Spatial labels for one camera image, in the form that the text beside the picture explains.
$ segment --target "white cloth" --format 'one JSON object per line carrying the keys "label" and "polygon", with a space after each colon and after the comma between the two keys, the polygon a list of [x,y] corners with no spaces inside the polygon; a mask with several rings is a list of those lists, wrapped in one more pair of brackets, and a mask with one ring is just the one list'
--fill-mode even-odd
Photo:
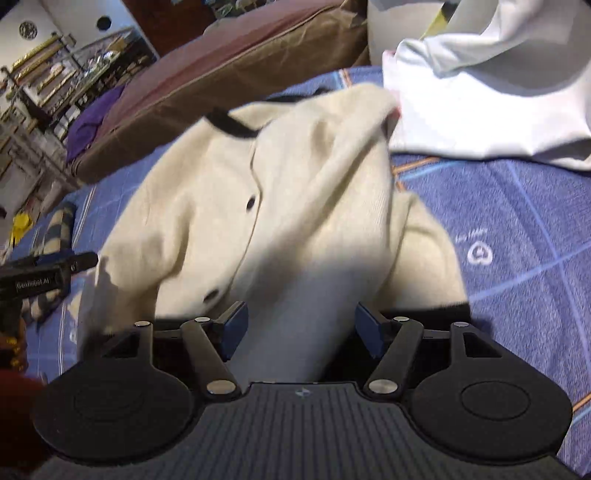
{"label": "white cloth", "polygon": [[202,119],[115,225],[80,324],[216,318],[246,301],[248,333],[229,366],[247,385],[315,380],[359,301],[466,301],[447,234],[415,195],[394,192],[381,132],[394,106],[369,84],[296,105],[256,103],[232,112],[264,126],[247,140]]}
{"label": "white cloth", "polygon": [[393,152],[451,158],[532,157],[591,169],[591,8],[583,0],[462,0],[450,26],[404,40],[382,59],[400,100]]}

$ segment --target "fabric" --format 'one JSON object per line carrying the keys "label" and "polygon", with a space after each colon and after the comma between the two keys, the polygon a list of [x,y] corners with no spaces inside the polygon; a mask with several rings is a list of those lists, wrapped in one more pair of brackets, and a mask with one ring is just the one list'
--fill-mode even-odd
{"label": "fabric", "polygon": [[[340,90],[360,82],[382,85],[382,70],[332,72],[285,93],[309,95],[319,88]],[[488,112],[481,114],[486,118]],[[78,207],[76,252],[101,249],[130,198],[169,147],[163,145],[97,185],[68,195]],[[390,160],[397,187],[418,193],[450,232],[478,328],[568,393],[574,418],[559,458],[581,475],[589,472],[589,174],[522,160],[465,162],[402,154]],[[17,245],[14,258],[28,255],[49,220],[35,224]],[[85,331],[84,323],[78,322],[83,285],[84,275],[75,276],[72,292],[41,329],[27,330],[27,375],[46,374],[53,380],[76,363],[77,339]],[[314,337],[313,330],[308,334]]]}
{"label": "fabric", "polygon": [[368,0],[368,45],[371,65],[405,38],[421,38],[441,11],[443,1]]}
{"label": "fabric", "polygon": [[[212,58],[207,33],[186,50],[172,52],[171,59],[156,62],[128,85],[121,104],[105,119],[100,138],[72,164],[72,172],[96,183],[171,142],[213,108],[236,108],[321,73],[369,64],[365,19],[356,13],[357,6],[350,6],[353,2],[343,7],[337,3],[275,2],[232,21],[227,28],[236,28],[236,34],[224,26],[211,32],[217,41],[223,39]],[[282,12],[291,12],[289,22],[281,20]],[[248,33],[247,40],[236,36],[239,32]],[[249,48],[242,49],[242,42]],[[226,46],[237,54],[217,62],[216,55],[226,58]],[[208,66],[203,73],[201,60]]]}
{"label": "fabric", "polygon": [[339,7],[342,0],[287,0],[222,23],[213,31],[172,51],[133,80],[121,101],[103,123],[103,137],[122,121],[152,105],[188,82],[210,72],[261,42],[285,33],[322,10]]}
{"label": "fabric", "polygon": [[[43,244],[34,248],[31,254],[36,257],[71,248],[75,215],[76,205],[71,202],[61,203],[51,217]],[[35,298],[23,300],[21,316],[25,323],[27,325],[43,323],[69,293],[69,289],[52,290]]]}
{"label": "fabric", "polygon": [[68,131],[66,163],[72,163],[95,139],[103,119],[123,93],[125,86],[115,87],[101,95],[84,110]]}
{"label": "fabric", "polygon": [[249,328],[228,365],[247,387],[317,380],[362,299],[465,301],[445,231],[415,195],[394,192],[381,132],[394,106],[367,84],[238,109],[226,122],[236,137],[219,118],[198,122],[115,225],[80,321],[111,332],[215,317],[240,299]]}
{"label": "fabric", "polygon": [[407,39],[384,53],[384,86],[401,104],[391,151],[590,170],[591,8],[498,0],[481,31],[482,3],[462,0],[452,18],[459,33]]}

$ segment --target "black round pad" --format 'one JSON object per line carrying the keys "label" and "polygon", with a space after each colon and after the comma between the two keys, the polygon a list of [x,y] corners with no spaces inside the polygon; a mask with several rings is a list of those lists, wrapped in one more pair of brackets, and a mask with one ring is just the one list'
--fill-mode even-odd
{"label": "black round pad", "polygon": [[121,463],[167,446],[192,412],[192,395],[177,378],[139,361],[100,358],[49,384],[35,404],[33,423],[62,455]]}
{"label": "black round pad", "polygon": [[425,379],[411,415],[447,450],[512,462],[556,453],[572,409],[558,385],[522,360],[471,358]]}
{"label": "black round pad", "polygon": [[530,396],[522,388],[510,383],[480,382],[464,389],[462,405],[483,419],[511,420],[529,408]]}

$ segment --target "blue bedsheet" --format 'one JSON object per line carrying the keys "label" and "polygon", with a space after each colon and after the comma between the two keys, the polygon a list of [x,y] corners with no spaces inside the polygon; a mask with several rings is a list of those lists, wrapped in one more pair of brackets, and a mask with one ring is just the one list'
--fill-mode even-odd
{"label": "blue bedsheet", "polygon": [[[317,77],[288,93],[382,84],[379,68]],[[70,196],[78,206],[74,249],[98,251],[137,185],[166,147],[97,186]],[[468,162],[395,155],[400,188],[423,199],[455,243],[473,315],[505,347],[569,394],[574,420],[560,452],[580,473],[591,467],[591,179],[526,161]],[[19,244],[25,255],[41,222]],[[28,331],[29,373],[55,378],[76,361],[82,279],[40,329]]]}

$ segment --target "wall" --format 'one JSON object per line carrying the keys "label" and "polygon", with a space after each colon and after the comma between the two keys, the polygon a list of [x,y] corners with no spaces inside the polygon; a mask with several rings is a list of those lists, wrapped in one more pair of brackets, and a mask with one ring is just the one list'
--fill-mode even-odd
{"label": "wall", "polygon": [[[37,37],[25,40],[18,32],[18,27],[25,20],[37,26]],[[0,66],[10,67],[32,48],[47,40],[52,32],[58,31],[39,0],[21,0],[0,20]]]}
{"label": "wall", "polygon": [[[72,34],[76,48],[125,27],[138,27],[121,0],[42,0],[43,5],[64,35]],[[111,28],[101,32],[96,21],[103,15],[111,18]]]}

